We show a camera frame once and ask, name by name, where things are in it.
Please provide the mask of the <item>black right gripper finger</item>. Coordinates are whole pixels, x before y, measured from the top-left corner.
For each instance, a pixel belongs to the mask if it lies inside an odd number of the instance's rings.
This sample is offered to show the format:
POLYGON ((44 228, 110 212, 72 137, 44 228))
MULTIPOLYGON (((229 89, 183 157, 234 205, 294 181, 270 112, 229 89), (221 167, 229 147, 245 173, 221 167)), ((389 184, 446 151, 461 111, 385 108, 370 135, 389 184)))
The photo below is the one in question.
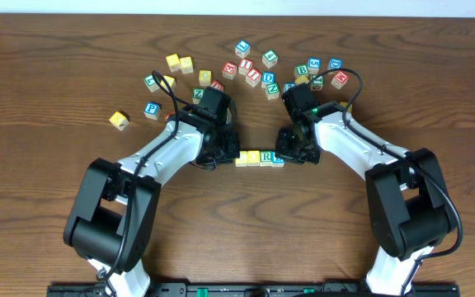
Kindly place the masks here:
POLYGON ((315 143, 299 143, 297 153, 297 162, 319 164, 321 149, 315 143))
POLYGON ((285 161, 295 161, 297 153, 294 145, 293 131, 287 128, 281 128, 275 142, 275 156, 285 161))

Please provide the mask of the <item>blue 1 block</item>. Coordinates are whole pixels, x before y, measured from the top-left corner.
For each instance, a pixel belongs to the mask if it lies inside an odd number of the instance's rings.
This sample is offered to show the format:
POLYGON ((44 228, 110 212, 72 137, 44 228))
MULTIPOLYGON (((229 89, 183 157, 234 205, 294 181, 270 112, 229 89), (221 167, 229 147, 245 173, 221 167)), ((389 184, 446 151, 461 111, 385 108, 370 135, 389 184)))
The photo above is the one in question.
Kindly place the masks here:
POLYGON ((272 158, 272 164, 271 164, 272 167, 283 167, 285 165, 285 160, 283 158, 278 158, 275 155, 275 152, 271 154, 271 158, 272 158))

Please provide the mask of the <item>yellow G block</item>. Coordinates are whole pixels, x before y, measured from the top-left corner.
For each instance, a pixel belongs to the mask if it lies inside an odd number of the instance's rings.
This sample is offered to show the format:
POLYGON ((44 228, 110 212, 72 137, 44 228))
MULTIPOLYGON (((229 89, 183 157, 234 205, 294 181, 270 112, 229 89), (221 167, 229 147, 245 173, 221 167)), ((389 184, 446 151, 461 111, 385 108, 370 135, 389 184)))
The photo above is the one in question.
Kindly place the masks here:
POLYGON ((300 76, 295 79, 294 83, 296 85, 302 84, 302 83, 309 83, 309 79, 306 76, 300 76))

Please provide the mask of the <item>green R block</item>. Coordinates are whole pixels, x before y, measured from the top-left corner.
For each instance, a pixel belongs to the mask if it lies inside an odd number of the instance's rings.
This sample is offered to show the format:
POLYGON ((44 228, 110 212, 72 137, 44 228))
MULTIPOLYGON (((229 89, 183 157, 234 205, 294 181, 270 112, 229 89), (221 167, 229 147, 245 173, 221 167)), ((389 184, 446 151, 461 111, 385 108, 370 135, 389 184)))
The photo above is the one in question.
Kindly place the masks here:
POLYGON ((260 166, 261 167, 271 167, 272 166, 272 152, 271 151, 260 151, 260 166))

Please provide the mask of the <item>yellow C block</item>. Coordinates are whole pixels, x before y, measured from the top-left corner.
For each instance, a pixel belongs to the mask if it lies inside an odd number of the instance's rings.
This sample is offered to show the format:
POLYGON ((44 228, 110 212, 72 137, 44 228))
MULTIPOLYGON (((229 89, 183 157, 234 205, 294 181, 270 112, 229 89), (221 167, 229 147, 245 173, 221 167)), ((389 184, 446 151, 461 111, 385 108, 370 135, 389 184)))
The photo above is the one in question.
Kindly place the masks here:
POLYGON ((248 166, 247 151, 240 151, 239 152, 239 157, 235 159, 235 165, 237 167, 247 167, 248 166))

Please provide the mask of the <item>yellow O block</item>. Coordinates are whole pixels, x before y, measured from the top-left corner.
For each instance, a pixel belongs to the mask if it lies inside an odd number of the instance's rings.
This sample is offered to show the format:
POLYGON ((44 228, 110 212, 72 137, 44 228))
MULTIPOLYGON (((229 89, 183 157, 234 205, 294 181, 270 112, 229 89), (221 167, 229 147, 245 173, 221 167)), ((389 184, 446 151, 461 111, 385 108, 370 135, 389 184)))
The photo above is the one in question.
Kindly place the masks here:
POLYGON ((249 167, 259 167, 261 163, 261 152, 259 150, 247 151, 247 165, 249 167))

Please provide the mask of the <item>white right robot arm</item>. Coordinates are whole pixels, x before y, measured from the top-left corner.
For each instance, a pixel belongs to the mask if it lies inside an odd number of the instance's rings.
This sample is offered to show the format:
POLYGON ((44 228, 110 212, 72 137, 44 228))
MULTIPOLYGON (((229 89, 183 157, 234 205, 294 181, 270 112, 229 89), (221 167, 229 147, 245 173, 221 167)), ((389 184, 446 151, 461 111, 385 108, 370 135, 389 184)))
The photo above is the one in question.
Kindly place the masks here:
POLYGON ((305 83, 290 87, 282 101, 293 125, 280 130, 276 157, 317 164, 329 152, 358 174, 379 244, 364 282, 373 294, 413 293, 422 261, 435 257, 434 247, 448 233, 463 231, 437 157, 426 148, 411 152, 379 138, 341 104, 320 104, 305 83))

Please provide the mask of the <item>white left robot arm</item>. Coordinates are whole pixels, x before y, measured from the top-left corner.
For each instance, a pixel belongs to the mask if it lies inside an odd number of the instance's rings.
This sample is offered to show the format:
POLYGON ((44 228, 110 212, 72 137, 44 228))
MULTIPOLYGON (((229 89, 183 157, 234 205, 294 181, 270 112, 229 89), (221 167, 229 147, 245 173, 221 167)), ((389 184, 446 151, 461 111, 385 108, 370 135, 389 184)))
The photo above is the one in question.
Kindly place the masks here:
POLYGON ((80 295, 146 295, 150 278, 142 255, 160 191, 186 164, 213 171, 238 158, 234 109, 230 96, 207 87, 198 103, 173 112, 164 131, 137 153, 88 166, 63 231, 64 243, 96 269, 99 280, 80 295))

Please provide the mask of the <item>blue 2 block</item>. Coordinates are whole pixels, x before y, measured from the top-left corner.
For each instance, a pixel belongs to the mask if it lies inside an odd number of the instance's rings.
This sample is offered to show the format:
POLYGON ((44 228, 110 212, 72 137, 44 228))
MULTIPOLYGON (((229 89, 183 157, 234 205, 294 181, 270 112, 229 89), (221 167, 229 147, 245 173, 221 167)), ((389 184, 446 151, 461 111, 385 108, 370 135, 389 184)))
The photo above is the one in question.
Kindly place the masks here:
POLYGON ((294 87, 295 84, 293 82, 286 82, 284 84, 284 92, 287 92, 290 88, 294 87))

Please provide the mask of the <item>green Z block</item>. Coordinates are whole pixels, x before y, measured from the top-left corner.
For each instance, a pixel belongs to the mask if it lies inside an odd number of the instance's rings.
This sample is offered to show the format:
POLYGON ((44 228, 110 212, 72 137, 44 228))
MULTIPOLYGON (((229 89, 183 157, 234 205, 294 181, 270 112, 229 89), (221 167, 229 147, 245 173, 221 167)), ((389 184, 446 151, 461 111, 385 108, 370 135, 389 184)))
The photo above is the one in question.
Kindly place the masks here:
POLYGON ((205 90, 203 88, 194 88, 192 90, 192 101, 194 104, 199 104, 201 98, 204 95, 205 90))

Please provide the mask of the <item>red U block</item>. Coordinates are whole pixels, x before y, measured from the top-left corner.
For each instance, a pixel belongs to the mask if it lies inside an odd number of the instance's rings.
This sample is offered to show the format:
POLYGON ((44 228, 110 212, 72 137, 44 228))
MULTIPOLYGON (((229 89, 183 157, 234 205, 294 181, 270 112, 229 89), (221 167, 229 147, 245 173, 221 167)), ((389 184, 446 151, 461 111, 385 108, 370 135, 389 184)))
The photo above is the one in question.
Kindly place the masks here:
POLYGON ((221 92, 224 91, 224 85, 218 80, 214 80, 209 86, 214 89, 220 90, 221 92))

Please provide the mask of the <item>green J block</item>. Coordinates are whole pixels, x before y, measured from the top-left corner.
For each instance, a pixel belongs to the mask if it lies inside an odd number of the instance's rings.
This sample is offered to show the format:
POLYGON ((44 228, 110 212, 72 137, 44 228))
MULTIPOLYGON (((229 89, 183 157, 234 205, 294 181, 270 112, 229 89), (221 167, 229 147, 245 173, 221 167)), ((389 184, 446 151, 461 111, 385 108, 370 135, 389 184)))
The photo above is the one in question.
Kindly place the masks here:
POLYGON ((310 89, 312 91, 321 91, 324 87, 324 77, 320 74, 312 75, 310 80, 310 89))

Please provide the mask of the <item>green N block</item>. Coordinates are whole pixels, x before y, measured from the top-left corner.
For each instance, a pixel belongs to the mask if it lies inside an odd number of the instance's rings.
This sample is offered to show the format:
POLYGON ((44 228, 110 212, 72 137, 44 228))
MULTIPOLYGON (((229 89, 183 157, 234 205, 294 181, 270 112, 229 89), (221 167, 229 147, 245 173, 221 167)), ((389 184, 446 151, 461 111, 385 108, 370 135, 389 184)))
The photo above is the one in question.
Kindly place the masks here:
POLYGON ((280 96, 280 87, 277 82, 266 85, 266 97, 268 100, 275 100, 280 96))

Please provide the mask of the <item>green B block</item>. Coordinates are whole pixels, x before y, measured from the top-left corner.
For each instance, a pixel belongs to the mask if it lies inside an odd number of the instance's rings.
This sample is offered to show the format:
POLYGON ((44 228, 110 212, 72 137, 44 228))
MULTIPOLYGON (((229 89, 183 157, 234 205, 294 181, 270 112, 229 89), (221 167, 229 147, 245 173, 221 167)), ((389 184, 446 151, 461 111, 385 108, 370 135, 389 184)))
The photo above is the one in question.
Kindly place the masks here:
POLYGON ((307 64, 299 64, 294 68, 294 76, 296 78, 308 77, 309 71, 307 64))

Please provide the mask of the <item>yellow Q block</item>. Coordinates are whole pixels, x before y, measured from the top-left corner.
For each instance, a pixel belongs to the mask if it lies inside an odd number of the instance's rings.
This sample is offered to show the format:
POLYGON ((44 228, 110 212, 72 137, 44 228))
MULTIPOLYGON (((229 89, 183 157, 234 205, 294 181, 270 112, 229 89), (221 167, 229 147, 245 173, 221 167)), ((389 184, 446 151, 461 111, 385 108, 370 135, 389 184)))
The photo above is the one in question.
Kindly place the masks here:
POLYGON ((201 69, 199 71, 199 83, 202 87, 208 87, 212 83, 212 72, 201 69))

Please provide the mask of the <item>blue D block centre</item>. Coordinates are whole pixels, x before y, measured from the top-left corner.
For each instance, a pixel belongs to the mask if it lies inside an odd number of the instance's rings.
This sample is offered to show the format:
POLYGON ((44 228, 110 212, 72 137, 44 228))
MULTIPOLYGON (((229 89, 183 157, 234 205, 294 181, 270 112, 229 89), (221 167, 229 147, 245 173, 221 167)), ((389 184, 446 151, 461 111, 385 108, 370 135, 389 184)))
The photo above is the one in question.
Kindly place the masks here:
POLYGON ((275 73, 264 72, 261 77, 261 87, 266 88, 267 85, 275 83, 275 73))

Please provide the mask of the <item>blue d block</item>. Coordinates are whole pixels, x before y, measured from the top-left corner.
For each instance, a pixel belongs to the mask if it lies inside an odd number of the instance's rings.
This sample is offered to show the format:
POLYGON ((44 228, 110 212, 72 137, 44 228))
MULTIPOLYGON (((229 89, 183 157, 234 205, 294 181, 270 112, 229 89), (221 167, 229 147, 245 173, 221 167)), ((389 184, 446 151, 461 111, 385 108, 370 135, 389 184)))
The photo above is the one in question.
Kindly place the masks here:
POLYGON ((338 58, 330 58, 327 65, 328 75, 336 74, 339 68, 342 68, 343 60, 338 58))
POLYGON ((261 77, 261 87, 266 88, 267 85, 275 83, 275 73, 264 72, 261 77))

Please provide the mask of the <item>red E block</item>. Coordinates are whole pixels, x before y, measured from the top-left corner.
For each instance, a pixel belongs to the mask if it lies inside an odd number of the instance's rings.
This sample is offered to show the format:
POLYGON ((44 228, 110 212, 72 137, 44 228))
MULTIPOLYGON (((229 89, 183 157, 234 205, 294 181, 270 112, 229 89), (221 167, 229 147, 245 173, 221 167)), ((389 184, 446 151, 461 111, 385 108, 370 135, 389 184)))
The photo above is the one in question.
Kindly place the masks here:
POLYGON ((238 73, 238 66, 231 62, 226 62, 222 69, 222 75, 224 78, 234 80, 238 73))

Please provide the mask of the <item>blue 5 block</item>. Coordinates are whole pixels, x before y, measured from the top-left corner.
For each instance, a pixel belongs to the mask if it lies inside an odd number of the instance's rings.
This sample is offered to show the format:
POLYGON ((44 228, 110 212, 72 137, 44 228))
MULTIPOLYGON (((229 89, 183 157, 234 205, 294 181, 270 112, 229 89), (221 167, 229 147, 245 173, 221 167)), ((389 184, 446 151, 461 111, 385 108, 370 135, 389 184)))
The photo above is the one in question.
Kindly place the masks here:
POLYGON ((319 58, 310 57, 307 63, 308 72, 312 75, 318 74, 321 68, 321 64, 322 64, 322 61, 319 58))

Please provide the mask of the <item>red A block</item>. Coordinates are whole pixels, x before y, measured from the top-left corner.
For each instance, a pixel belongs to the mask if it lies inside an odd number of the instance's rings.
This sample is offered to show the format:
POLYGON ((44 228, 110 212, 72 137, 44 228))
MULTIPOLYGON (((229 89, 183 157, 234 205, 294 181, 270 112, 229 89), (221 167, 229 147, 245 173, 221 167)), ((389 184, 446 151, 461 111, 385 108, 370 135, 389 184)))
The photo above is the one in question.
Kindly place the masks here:
POLYGON ((165 116, 165 121, 168 122, 173 116, 175 116, 176 112, 172 112, 165 116))

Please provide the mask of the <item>red M block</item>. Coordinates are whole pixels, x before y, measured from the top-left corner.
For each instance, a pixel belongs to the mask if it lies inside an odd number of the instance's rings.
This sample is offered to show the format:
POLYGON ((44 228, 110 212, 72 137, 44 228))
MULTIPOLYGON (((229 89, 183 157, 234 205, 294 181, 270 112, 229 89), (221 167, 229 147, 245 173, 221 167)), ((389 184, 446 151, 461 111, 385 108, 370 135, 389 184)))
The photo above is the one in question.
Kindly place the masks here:
POLYGON ((348 82, 350 76, 344 71, 338 71, 331 80, 331 85, 336 89, 342 89, 348 82))

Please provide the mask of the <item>yellow block beside green L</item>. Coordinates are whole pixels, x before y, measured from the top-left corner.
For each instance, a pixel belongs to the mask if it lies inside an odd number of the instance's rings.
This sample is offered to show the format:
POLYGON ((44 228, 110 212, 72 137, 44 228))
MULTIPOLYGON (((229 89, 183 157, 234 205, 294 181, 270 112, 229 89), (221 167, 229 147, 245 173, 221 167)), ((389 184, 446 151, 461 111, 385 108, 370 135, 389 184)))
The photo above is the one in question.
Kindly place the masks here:
POLYGON ((161 85, 165 89, 172 90, 174 92, 176 88, 176 79, 174 77, 164 75, 161 81, 161 85))

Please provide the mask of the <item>yellow K block right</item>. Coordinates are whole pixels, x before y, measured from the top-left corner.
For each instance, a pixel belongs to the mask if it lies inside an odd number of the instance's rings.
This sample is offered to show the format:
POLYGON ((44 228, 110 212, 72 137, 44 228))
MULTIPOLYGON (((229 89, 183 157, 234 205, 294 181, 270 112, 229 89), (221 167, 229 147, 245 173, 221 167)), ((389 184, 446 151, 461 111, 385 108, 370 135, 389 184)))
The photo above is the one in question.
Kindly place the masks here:
POLYGON ((349 105, 348 102, 341 101, 340 105, 347 108, 348 113, 352 113, 353 105, 349 105))

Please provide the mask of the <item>yellow k block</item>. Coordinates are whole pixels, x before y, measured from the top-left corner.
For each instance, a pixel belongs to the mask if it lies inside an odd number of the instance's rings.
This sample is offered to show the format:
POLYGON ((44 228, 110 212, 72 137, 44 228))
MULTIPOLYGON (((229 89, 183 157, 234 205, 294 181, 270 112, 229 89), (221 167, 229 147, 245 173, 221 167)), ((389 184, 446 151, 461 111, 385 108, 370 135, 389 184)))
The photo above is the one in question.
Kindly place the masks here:
POLYGON ((341 101, 340 105, 347 108, 348 113, 352 113, 353 105, 349 105, 348 102, 341 101))
POLYGON ((121 111, 116 111, 109 119, 109 122, 118 130, 124 130, 128 124, 129 124, 129 119, 128 116, 126 116, 123 112, 121 111))

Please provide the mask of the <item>green 4 block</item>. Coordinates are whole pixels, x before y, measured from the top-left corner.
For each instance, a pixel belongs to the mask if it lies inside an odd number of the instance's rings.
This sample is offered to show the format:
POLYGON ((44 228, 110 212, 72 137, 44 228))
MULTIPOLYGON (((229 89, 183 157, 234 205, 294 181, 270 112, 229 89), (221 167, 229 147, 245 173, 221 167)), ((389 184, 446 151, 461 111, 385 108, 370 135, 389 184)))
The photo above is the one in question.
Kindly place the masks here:
POLYGON ((267 67, 267 68, 272 68, 274 67, 279 59, 279 55, 272 49, 267 50, 263 55, 262 55, 262 63, 267 67))

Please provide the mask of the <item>red I block lower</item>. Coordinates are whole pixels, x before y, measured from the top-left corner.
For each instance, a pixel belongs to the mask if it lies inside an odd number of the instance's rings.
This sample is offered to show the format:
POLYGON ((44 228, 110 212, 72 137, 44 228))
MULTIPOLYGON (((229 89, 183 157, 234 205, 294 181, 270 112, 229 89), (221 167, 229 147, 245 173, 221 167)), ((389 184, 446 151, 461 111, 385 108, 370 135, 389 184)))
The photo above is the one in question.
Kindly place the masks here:
POLYGON ((256 68, 251 68, 246 74, 246 83, 251 87, 255 87, 261 81, 261 79, 262 73, 256 68))

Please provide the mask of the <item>red i block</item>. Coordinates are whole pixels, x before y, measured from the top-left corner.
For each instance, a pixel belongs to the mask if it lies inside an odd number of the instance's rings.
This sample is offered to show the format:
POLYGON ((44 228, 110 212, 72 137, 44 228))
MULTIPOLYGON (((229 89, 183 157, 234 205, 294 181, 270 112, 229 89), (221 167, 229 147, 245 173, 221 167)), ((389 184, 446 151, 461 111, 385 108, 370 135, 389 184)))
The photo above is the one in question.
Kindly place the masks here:
POLYGON ((246 83, 251 87, 255 87, 261 81, 261 79, 262 73, 256 68, 251 68, 246 74, 246 83))
POLYGON ((238 65, 238 72, 241 75, 247 75, 253 68, 253 64, 254 62, 250 59, 246 59, 246 58, 241 59, 238 65))

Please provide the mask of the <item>yellow S block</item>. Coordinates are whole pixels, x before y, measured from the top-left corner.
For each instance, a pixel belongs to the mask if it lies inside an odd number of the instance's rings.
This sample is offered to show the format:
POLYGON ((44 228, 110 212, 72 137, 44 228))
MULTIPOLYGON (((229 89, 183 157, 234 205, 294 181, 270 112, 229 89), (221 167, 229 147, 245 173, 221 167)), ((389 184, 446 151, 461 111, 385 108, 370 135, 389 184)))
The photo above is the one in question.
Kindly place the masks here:
POLYGON ((190 56, 180 58, 180 66, 183 74, 194 72, 193 60, 190 56))

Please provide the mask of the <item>red I block upper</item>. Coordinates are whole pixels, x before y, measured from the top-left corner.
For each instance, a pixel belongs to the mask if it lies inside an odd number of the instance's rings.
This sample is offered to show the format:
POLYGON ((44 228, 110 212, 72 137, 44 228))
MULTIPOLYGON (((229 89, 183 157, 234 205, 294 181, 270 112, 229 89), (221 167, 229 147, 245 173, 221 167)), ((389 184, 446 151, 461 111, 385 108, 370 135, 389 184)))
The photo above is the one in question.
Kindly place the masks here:
POLYGON ((247 75, 253 68, 253 64, 254 62, 250 59, 246 59, 246 58, 241 59, 238 65, 238 72, 241 75, 247 75))

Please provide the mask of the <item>blue D block right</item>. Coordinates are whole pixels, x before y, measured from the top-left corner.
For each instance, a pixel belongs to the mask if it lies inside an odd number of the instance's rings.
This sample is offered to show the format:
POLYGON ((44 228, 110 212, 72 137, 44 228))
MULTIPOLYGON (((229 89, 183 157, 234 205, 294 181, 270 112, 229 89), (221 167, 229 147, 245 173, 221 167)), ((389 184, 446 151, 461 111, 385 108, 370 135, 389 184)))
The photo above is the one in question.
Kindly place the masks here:
POLYGON ((328 75, 336 74, 339 68, 342 68, 343 60, 338 58, 330 58, 327 65, 328 75))

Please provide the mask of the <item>yellow block upper left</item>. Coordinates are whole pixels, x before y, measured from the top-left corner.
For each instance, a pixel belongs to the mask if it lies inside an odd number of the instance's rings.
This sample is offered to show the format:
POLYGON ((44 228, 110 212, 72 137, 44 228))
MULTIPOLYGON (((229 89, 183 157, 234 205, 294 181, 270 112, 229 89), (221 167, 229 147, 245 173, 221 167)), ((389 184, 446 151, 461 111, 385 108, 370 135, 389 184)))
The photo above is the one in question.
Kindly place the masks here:
POLYGON ((168 55, 166 61, 171 72, 176 72, 181 69, 181 61, 178 54, 168 55))

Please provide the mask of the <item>blue P block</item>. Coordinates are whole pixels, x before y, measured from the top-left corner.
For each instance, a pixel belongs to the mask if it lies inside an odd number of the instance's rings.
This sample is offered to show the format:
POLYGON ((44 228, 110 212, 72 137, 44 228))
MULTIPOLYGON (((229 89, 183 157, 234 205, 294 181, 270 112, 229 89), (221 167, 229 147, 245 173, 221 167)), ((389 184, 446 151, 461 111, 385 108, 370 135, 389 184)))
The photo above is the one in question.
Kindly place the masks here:
POLYGON ((144 115, 152 120, 157 120, 161 114, 161 107, 156 102, 148 102, 143 110, 144 115))

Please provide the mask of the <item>blue L block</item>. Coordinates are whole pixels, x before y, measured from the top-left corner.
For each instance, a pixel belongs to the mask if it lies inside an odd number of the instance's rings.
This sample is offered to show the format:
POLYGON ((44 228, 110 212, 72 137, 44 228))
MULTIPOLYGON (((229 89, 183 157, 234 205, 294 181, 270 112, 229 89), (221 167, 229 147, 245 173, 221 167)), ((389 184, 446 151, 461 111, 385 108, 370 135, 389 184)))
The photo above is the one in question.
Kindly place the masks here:
POLYGON ((240 40, 235 46, 235 53, 241 59, 245 59, 251 51, 251 45, 245 40, 240 40))

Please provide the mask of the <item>yellow K block far left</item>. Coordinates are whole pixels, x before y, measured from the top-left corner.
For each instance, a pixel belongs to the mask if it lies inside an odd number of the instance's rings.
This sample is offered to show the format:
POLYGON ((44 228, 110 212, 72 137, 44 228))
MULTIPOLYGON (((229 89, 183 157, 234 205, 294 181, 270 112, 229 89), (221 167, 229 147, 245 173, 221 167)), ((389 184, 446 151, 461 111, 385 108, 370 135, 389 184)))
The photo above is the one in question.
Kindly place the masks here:
POLYGON ((109 119, 109 122, 118 130, 124 130, 128 124, 129 124, 129 119, 128 116, 126 116, 123 112, 121 111, 116 111, 109 119))

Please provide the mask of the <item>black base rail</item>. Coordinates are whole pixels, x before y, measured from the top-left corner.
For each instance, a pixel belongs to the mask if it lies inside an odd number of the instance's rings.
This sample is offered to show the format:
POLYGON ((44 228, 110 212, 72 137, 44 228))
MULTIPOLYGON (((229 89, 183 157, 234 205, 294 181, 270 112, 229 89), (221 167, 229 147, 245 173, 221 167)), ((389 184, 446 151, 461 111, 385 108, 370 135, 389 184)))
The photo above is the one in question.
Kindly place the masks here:
MULTIPOLYGON (((50 285, 48 297, 112 296, 106 286, 96 285, 50 285)), ((144 296, 151 297, 290 297, 290 296, 384 296, 370 293, 359 283, 328 281, 324 284, 306 285, 187 285, 184 283, 156 283, 150 285, 144 296)), ((459 297, 458 285, 414 285, 405 296, 459 297)))

